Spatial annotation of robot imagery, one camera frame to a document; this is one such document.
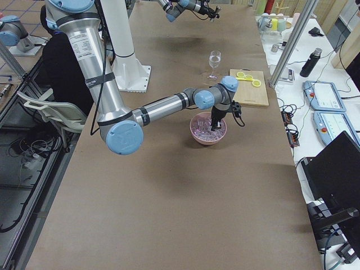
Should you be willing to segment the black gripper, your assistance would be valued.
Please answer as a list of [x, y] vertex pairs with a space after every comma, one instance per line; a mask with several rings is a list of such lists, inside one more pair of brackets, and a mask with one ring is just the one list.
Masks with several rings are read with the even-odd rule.
[[222, 128], [222, 119], [226, 116], [227, 110], [220, 110], [213, 106], [211, 109], [211, 131]]
[[209, 19], [217, 19], [218, 18], [218, 14], [215, 13], [215, 9], [208, 7], [208, 18]]

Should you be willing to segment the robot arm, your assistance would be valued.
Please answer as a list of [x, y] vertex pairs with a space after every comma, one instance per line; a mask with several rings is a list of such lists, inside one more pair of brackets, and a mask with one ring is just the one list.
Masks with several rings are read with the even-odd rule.
[[232, 112], [239, 85], [232, 76], [208, 89], [187, 88], [137, 109], [130, 109], [121, 91], [145, 91], [150, 66], [136, 58], [124, 1], [47, 1], [47, 24], [65, 33], [96, 104], [97, 124], [108, 148], [120, 155], [139, 149], [142, 128], [192, 105], [211, 109], [212, 127]]
[[196, 0], [158, 0], [157, 3], [162, 7], [166, 13], [166, 18], [172, 23], [179, 17], [185, 10], [192, 11], [200, 15], [207, 16], [207, 19], [213, 21], [219, 18], [220, 6], [212, 9], [209, 6], [209, 1], [196, 1]]

